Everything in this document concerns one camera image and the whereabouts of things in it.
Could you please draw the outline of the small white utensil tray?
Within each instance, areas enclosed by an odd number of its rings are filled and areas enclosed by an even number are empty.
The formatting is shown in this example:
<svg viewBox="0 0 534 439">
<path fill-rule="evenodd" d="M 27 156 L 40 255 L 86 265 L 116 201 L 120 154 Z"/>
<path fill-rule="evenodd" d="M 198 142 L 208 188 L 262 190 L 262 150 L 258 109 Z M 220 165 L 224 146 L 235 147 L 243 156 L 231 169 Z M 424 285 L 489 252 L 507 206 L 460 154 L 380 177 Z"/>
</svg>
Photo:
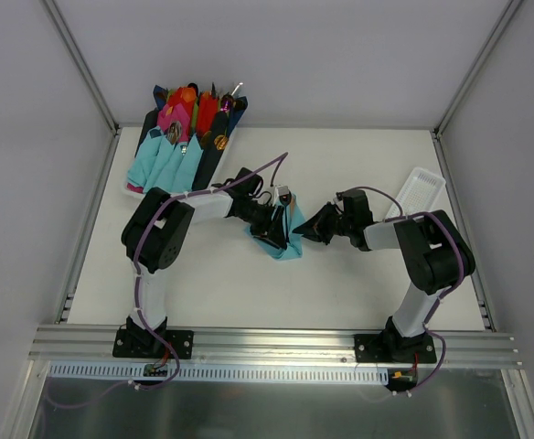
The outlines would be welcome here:
<svg viewBox="0 0 534 439">
<path fill-rule="evenodd" d="M 385 215 L 385 219 L 432 210 L 445 186 L 446 181 L 443 177 L 416 166 L 395 197 L 402 210 L 399 210 L 398 206 L 392 205 Z"/>
</svg>

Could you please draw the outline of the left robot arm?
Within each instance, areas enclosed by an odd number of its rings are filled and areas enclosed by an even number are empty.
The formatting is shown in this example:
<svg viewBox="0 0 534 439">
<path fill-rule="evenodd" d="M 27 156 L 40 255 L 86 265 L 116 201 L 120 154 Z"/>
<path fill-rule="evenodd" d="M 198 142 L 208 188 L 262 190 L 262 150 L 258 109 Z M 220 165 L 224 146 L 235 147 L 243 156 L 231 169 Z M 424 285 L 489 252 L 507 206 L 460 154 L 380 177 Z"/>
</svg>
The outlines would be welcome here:
<svg viewBox="0 0 534 439">
<path fill-rule="evenodd" d="M 112 355 L 118 359 L 190 359 L 194 332 L 167 328 L 165 308 L 168 268 L 176 261 L 191 225 L 237 218 L 253 239 L 270 251 L 284 251 L 288 238 L 285 208 L 274 194 L 257 200 L 262 178 L 241 168 L 235 178 L 190 194 L 170 195 L 154 188 L 123 229 L 121 242 L 131 261 L 135 284 L 133 311 L 115 335 Z"/>
</svg>

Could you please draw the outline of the teal paper napkin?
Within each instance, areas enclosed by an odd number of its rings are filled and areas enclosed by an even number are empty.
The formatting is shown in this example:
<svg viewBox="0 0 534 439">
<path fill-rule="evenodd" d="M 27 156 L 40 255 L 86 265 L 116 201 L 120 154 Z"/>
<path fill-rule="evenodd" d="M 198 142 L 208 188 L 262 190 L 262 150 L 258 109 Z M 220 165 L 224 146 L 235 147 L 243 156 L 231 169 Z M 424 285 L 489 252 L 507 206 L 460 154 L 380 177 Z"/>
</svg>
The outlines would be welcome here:
<svg viewBox="0 0 534 439">
<path fill-rule="evenodd" d="M 291 193 L 291 200 L 288 204 L 284 205 L 278 200 L 275 206 L 284 208 L 282 225 L 285 243 L 282 248 L 274 247 L 267 241 L 254 237 L 251 234 L 250 226 L 246 228 L 245 233 L 274 260 L 289 261 L 299 259 L 303 256 L 302 238 L 298 233 L 294 232 L 294 229 L 302 225 L 305 222 L 305 218 L 298 205 L 296 195 Z"/>
</svg>

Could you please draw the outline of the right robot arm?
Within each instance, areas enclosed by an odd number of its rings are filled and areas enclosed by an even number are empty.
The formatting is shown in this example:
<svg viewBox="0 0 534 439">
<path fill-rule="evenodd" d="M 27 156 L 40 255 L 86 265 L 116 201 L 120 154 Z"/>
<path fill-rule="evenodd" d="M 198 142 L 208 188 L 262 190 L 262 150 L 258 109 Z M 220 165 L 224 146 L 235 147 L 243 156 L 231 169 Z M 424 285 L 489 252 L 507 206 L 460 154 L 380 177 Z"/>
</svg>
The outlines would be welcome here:
<svg viewBox="0 0 534 439">
<path fill-rule="evenodd" d="M 475 258 L 443 210 L 375 221 L 366 189 L 336 194 L 311 219 L 294 229 L 303 238 L 327 245 L 346 237 L 362 252 L 398 250 L 410 285 L 398 310 L 375 336 L 354 336 L 358 363 L 433 364 L 434 340 L 427 328 L 441 301 L 475 271 Z"/>
</svg>

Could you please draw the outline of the black spoon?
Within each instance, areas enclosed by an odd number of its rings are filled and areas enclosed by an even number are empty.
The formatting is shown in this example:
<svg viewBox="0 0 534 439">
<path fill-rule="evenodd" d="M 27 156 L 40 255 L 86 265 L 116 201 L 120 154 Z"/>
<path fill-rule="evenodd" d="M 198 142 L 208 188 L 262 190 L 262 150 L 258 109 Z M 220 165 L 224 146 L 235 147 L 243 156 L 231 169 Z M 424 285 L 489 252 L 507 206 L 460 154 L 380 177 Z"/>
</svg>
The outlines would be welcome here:
<svg viewBox="0 0 534 439">
<path fill-rule="evenodd" d="M 284 206 L 289 206 L 291 204 L 292 197 L 290 194 L 285 194 L 285 195 L 280 196 L 280 201 L 282 202 Z"/>
</svg>

